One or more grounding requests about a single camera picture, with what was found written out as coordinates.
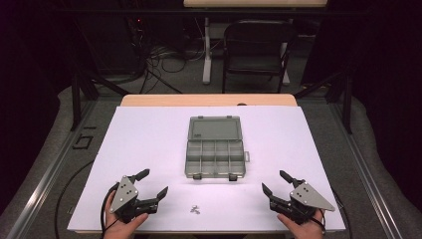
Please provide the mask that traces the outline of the black metal crossbar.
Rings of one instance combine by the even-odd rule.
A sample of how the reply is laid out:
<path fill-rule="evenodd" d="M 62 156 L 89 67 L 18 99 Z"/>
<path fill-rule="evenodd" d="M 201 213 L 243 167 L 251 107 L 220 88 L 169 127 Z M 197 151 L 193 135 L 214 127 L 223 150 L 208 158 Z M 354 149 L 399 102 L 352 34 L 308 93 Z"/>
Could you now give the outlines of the black metal crossbar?
<path fill-rule="evenodd" d="M 280 10 L 280 9 L 146 9 L 146 10 L 87 10 L 54 9 L 60 15 L 113 15 L 113 16 L 149 16 L 149 17 L 305 17 L 305 18 L 348 18 L 366 17 L 368 11 L 322 11 L 322 10 Z"/>

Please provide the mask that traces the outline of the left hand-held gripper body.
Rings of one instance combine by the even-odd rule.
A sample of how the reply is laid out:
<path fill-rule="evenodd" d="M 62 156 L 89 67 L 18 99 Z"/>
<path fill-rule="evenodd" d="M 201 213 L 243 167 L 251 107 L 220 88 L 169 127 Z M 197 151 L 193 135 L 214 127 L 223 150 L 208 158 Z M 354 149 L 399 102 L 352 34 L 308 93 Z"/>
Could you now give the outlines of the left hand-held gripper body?
<path fill-rule="evenodd" d="M 108 211 L 115 214 L 123 223 L 128 223 L 143 213 L 154 214 L 157 212 L 159 202 L 157 198 L 146 200 L 137 198 L 138 190 L 134 183 L 141 179 L 142 176 L 124 175 L 117 184 L 116 192 Z"/>

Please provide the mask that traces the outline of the white-legged wooden desk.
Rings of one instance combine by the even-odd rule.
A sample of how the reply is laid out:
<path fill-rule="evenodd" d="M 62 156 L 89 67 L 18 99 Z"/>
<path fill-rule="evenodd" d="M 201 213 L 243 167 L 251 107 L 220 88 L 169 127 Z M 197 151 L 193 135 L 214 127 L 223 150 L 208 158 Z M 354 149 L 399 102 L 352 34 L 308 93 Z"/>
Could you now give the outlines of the white-legged wooden desk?
<path fill-rule="evenodd" d="M 323 8 L 328 0 L 183 0 L 187 8 Z M 210 22 L 205 18 L 204 26 L 203 83 L 211 82 L 212 54 L 210 46 Z"/>

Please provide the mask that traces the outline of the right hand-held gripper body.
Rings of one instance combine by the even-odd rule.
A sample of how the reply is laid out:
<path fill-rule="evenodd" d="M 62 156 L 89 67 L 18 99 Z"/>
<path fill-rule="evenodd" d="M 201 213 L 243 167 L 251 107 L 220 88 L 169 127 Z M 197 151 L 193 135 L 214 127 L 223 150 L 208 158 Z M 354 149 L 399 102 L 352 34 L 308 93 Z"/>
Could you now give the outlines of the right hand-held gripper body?
<path fill-rule="evenodd" d="M 290 200 L 273 195 L 269 191 L 270 209 L 287 216 L 297 224 L 312 220 L 318 209 L 333 212 L 334 206 L 310 184 L 303 182 L 290 192 Z"/>

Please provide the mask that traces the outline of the person's left hand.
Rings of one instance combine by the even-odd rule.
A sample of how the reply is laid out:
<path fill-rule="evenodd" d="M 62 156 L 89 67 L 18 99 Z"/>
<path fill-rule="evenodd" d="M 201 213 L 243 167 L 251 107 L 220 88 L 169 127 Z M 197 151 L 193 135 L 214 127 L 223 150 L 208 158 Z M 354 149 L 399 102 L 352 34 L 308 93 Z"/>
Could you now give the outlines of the person's left hand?
<path fill-rule="evenodd" d="M 121 222 L 113 213 L 109 212 L 112 199 L 105 203 L 105 233 L 103 239 L 131 239 L 134 231 L 143 224 L 148 215 L 143 213 L 128 223 Z"/>

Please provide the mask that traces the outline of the aluminium floor rail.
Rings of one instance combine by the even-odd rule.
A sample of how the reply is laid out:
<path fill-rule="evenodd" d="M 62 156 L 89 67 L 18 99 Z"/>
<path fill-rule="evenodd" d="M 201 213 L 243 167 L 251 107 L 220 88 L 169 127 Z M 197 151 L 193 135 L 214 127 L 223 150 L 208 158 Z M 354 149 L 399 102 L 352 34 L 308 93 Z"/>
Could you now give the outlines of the aluminium floor rail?
<path fill-rule="evenodd" d="M 392 213 L 388 208 L 386 201 L 382 196 L 360 149 L 358 148 L 354 136 L 345 129 L 345 126 L 342 123 L 340 107 L 336 104 L 329 104 L 328 107 L 335 122 L 339 125 L 343 137 L 347 141 L 347 145 L 352 153 L 352 160 L 359 178 L 387 239 L 403 239 L 403 236 L 392 216 Z"/>
<path fill-rule="evenodd" d="M 12 201 L 0 216 L 0 239 L 24 239 L 62 170 L 67 153 L 96 102 L 84 103 L 82 120 L 74 130 L 72 105 L 64 101 L 40 153 Z"/>

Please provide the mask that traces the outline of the grey clear plastic compartment box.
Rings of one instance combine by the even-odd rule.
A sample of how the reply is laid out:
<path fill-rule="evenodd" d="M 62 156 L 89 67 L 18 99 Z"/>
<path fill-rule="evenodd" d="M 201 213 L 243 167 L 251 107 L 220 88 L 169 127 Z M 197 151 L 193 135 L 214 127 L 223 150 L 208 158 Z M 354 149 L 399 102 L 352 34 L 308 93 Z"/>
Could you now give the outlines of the grey clear plastic compartment box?
<path fill-rule="evenodd" d="M 246 174 L 239 117 L 192 117 L 189 121 L 184 173 L 188 178 L 227 178 L 237 181 Z"/>

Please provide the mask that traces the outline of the white table cover board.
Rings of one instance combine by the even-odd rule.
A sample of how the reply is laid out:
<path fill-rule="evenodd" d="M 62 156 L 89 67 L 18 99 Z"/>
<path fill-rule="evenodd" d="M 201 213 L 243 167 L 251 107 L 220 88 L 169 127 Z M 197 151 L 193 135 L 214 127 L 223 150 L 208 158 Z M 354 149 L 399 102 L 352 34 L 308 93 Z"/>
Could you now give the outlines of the white table cover board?
<path fill-rule="evenodd" d="M 240 118 L 249 153 L 246 174 L 193 180 L 184 163 L 189 121 L 195 116 Z M 306 180 L 325 199 L 333 201 L 314 139 L 299 107 L 119 107 L 116 109 L 90 176 L 68 225 L 76 232 L 97 232 L 107 191 L 124 175 L 149 169 L 137 183 L 141 198 L 168 193 L 158 210 L 140 226 L 149 233 L 270 233 L 284 226 L 269 207 L 265 183 L 286 198 L 292 186 L 280 171 Z M 190 212 L 192 205 L 200 214 Z"/>

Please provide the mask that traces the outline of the person's right hand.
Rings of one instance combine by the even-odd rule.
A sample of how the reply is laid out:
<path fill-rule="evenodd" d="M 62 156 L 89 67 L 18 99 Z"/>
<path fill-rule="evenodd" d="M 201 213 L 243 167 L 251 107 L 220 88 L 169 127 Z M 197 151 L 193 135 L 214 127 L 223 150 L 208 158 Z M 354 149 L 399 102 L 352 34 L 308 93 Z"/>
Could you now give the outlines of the person's right hand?
<path fill-rule="evenodd" d="M 321 227 L 317 224 L 322 222 L 323 210 L 317 210 L 314 215 L 315 220 L 308 221 L 302 225 L 297 224 L 283 214 L 278 214 L 277 218 L 291 231 L 295 239 L 323 239 Z"/>

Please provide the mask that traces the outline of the black equipment cabinet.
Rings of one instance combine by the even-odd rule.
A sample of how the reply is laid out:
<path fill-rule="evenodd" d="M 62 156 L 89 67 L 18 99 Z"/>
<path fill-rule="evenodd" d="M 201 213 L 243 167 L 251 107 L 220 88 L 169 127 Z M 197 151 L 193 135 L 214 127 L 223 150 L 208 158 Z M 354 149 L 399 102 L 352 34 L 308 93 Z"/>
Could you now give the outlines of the black equipment cabinet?
<path fill-rule="evenodd" d="M 130 75 L 139 71 L 139 57 L 123 18 L 83 16 L 78 22 L 102 75 Z"/>

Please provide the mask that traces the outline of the black metal stand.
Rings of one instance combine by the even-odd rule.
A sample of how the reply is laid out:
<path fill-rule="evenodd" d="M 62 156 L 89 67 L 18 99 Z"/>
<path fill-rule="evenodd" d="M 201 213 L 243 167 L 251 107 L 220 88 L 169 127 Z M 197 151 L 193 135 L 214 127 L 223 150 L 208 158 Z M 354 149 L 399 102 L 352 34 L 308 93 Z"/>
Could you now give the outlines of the black metal stand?
<path fill-rule="evenodd" d="M 320 89 L 322 86 L 330 84 L 328 92 L 325 94 L 325 100 L 328 103 L 335 103 L 340 96 L 342 100 L 341 122 L 348 133 L 351 133 L 350 115 L 351 115 L 351 98 L 352 98 L 352 76 L 351 73 L 337 72 L 331 76 L 311 84 L 309 87 L 294 94 L 296 99 L 301 99 L 310 93 Z"/>
<path fill-rule="evenodd" d="M 105 86 L 113 92 L 126 96 L 128 91 L 106 80 L 98 74 L 91 71 L 76 72 L 72 78 L 72 104 L 73 104 L 73 125 L 72 130 L 75 130 L 82 121 L 82 105 L 81 94 L 89 101 L 96 101 L 100 96 L 95 83 Z"/>

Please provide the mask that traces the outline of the black folding chair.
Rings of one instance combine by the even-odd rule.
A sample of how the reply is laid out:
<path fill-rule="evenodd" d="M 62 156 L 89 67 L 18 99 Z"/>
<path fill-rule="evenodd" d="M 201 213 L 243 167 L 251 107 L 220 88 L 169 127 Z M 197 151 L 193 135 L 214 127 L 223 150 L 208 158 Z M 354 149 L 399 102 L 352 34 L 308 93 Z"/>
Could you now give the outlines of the black folding chair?
<path fill-rule="evenodd" d="M 230 24 L 223 38 L 222 93 L 228 75 L 277 76 L 277 92 L 290 59 L 290 46 L 298 36 L 292 23 L 275 20 L 239 20 Z"/>

